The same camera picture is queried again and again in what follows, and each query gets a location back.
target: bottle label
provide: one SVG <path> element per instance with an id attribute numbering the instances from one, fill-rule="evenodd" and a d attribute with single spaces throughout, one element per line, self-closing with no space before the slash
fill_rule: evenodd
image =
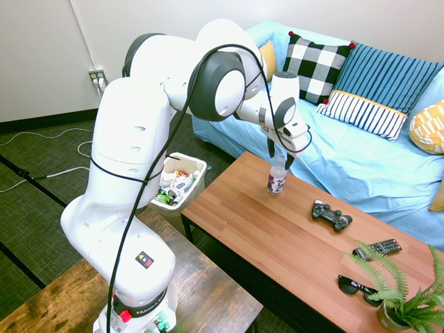
<path id="1" fill-rule="evenodd" d="M 187 186 L 187 184 L 185 184 L 184 182 L 181 182 L 179 184 L 177 184 L 177 189 L 181 189 L 182 187 Z"/>
<path id="2" fill-rule="evenodd" d="M 280 193 L 284 189 L 285 178 L 277 178 L 272 175 L 268 176 L 268 190 L 272 193 Z"/>

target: bottle cap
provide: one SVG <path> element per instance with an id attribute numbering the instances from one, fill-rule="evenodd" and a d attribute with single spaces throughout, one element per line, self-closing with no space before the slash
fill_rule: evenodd
<path id="1" fill-rule="evenodd" d="M 285 155 L 284 154 L 279 154 L 279 155 L 277 155 L 276 156 L 276 162 L 277 163 L 285 163 L 285 161 L 286 161 L 286 157 L 285 157 Z"/>

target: checkered pillow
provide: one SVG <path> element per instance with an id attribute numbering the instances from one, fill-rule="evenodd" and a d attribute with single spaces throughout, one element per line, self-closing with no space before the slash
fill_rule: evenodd
<path id="1" fill-rule="evenodd" d="M 300 98 L 314 104 L 326 103 L 350 46 L 329 46 L 305 40 L 290 31 L 284 71 L 299 76 Z"/>

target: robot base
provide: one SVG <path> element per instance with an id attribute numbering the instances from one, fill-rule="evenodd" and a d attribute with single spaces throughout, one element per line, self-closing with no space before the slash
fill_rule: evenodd
<path id="1" fill-rule="evenodd" d="M 176 326 L 176 307 L 178 305 L 178 292 L 173 283 L 168 285 L 164 300 L 149 314 L 131 318 L 124 323 L 114 310 L 111 311 L 110 332 L 111 333 L 162 333 L 170 332 Z M 106 333 L 106 311 L 105 306 L 92 327 L 93 333 Z"/>

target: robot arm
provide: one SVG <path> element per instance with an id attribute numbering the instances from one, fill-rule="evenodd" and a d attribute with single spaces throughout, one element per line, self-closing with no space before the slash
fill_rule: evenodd
<path id="1" fill-rule="evenodd" d="M 129 77 L 111 82 L 103 94 L 85 194 L 61 217 L 72 246 L 114 287 L 111 308 L 105 306 L 94 324 L 103 333 L 170 332 L 176 325 L 175 255 L 135 217 L 159 188 L 176 110 L 211 121 L 236 111 L 287 150 L 300 146 L 304 131 L 294 131 L 295 121 L 303 124 L 294 92 L 272 87 L 273 120 L 259 93 L 265 84 L 259 49 L 228 20 L 209 23 L 196 41 L 147 35 L 133 51 Z"/>

